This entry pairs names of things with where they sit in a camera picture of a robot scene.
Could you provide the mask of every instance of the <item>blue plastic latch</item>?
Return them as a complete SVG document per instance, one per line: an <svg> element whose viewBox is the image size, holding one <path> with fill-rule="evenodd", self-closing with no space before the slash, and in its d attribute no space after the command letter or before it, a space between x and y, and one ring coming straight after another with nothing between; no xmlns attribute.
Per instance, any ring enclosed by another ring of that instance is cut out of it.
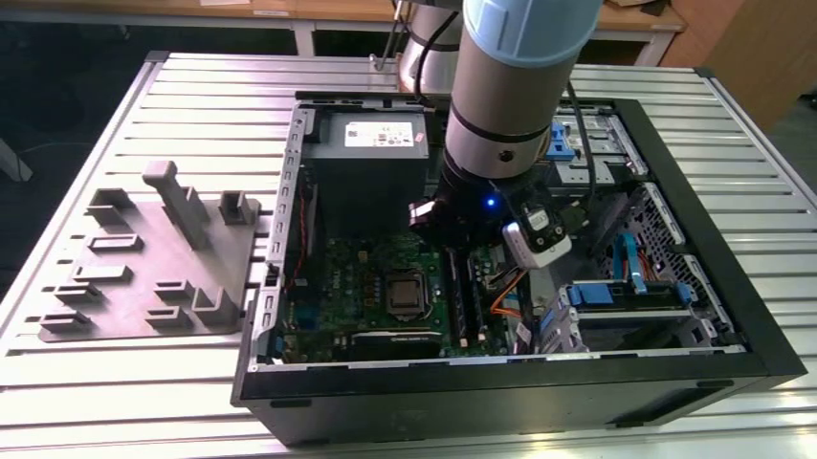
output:
<svg viewBox="0 0 817 459"><path fill-rule="evenodd" d="M627 272L625 273L623 260L627 260ZM613 276L617 279L630 279L635 293L642 295L647 293L647 286L643 283L643 275L641 275L641 265L638 264L638 246L635 238L629 232L623 232L615 238L613 245Z"/></svg>
<svg viewBox="0 0 817 459"><path fill-rule="evenodd" d="M547 328L547 325L550 325L550 322L553 322L553 319L555 318L557 314L553 312L553 309L547 310L547 314L545 314L545 317L540 318L540 322L539 322L539 334L543 333L545 329Z"/></svg>
<svg viewBox="0 0 817 459"><path fill-rule="evenodd" d="M575 284L587 304L613 304L613 295L606 284Z"/></svg>
<svg viewBox="0 0 817 459"><path fill-rule="evenodd" d="M575 150L565 142L565 125L558 121L553 121L550 124L550 147L547 153L545 153L545 159L549 161L573 161L575 159Z"/></svg>
<svg viewBox="0 0 817 459"><path fill-rule="evenodd" d="M691 303L691 289L689 288L689 285L686 285L683 282L678 282L678 284L675 284L675 290L678 291L678 299L686 306L689 306Z"/></svg>
<svg viewBox="0 0 817 459"><path fill-rule="evenodd" d="M577 304L582 304L582 294L575 286L567 287L567 298L570 300L570 305L575 306Z"/></svg>

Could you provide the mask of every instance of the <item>wire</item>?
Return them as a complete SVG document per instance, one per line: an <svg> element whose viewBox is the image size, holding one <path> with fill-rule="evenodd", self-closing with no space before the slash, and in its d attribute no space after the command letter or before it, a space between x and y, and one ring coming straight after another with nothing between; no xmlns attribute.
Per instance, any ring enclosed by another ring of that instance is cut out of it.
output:
<svg viewBox="0 0 817 459"><path fill-rule="evenodd" d="M508 282L506 290L499 294L499 296L496 296L496 299L494 299L494 302L490 305L490 314L502 314L506 316L522 317L518 311L515 311L514 309L500 308L499 305L502 304L502 300L506 298L512 288L515 287L515 284L518 284L519 280L522 280L522 277L524 277L524 274L527 274L527 271L520 270L512 280Z"/></svg>
<svg viewBox="0 0 817 459"><path fill-rule="evenodd" d="M25 148L23 151L19 152L19 154L24 154L24 153L29 153L32 151L37 151L41 148L47 148L49 146L56 146L56 145L88 145L88 146L93 146L92 143L89 142L49 142L49 143L43 143L37 146L32 146L31 148Z"/></svg>
<svg viewBox="0 0 817 459"><path fill-rule="evenodd" d="M286 284L286 289L283 289L286 292L292 288L292 284L295 283L295 279L298 279L298 274L300 273L302 267L304 265L304 259L307 258L307 225L304 223L306 217L306 204L304 204L304 186L300 186L299 188L299 199L300 199L300 227L302 227L302 254L300 257L298 258L298 265L295 265L295 271L292 272L292 278L290 279L290 281Z"/></svg>
<svg viewBox="0 0 817 459"><path fill-rule="evenodd" d="M510 273L515 273L518 271L519 267L514 266L511 268L507 268L506 270L503 270L500 273L498 273L488 281L487 281L487 285L494 285L496 282L499 282L502 279L504 279Z"/></svg>
<svg viewBox="0 0 817 459"><path fill-rule="evenodd" d="M587 137L587 128L585 126L585 116L582 115L582 109L578 105L578 98L575 97L575 89L573 83L567 81L567 94L570 97L570 104L573 105L573 113L575 115L575 123L578 124L578 135L582 139L582 149L585 150L585 161L587 162L587 175L590 176L590 191L587 192L587 213L590 213L590 207L593 206L593 200L597 196L597 164L593 161L593 150L590 149L590 138Z"/></svg>
<svg viewBox="0 0 817 459"><path fill-rule="evenodd" d="M459 14L459 12L454 11L448 15L448 18L446 19L446 21L436 28L436 30L431 34L431 37L428 38L427 43L423 46L423 50L420 51L420 57L418 58L418 72L414 75L414 96L415 96L415 98L418 98L418 103L423 107L428 107L428 108L431 107L431 101L423 95L423 88L420 87L422 86L422 80L423 80L424 60L428 57L428 52L431 51L431 47L434 46L434 43L436 43L436 40L439 39L440 35L443 34L446 29L451 25L451 22L454 22L454 19L456 18L458 14Z"/></svg>
<svg viewBox="0 0 817 459"><path fill-rule="evenodd" d="M642 269L647 280L657 280L655 271L653 270L653 263L650 262L650 258L647 258L647 255L642 251L638 253L638 259L645 265Z"/></svg>

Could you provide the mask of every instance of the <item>aluminum table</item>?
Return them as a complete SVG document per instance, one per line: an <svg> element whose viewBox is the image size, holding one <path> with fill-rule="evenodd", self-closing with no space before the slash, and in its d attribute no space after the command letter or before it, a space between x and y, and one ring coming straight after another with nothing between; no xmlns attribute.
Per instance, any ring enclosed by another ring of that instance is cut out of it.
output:
<svg viewBox="0 0 817 459"><path fill-rule="evenodd" d="M347 452L456 457L807 457L817 451L817 198L713 78L578 66L581 97L637 98L810 374L666 426L288 450L229 405L239 335L47 344L43 287L68 276L97 187L159 199L143 166L171 159L201 197L243 189L271 209L294 91L392 91L367 59L151 54L0 306L0 452L221 457ZM261 220L271 220L269 214ZM263 278L257 234L248 285Z"/></svg>

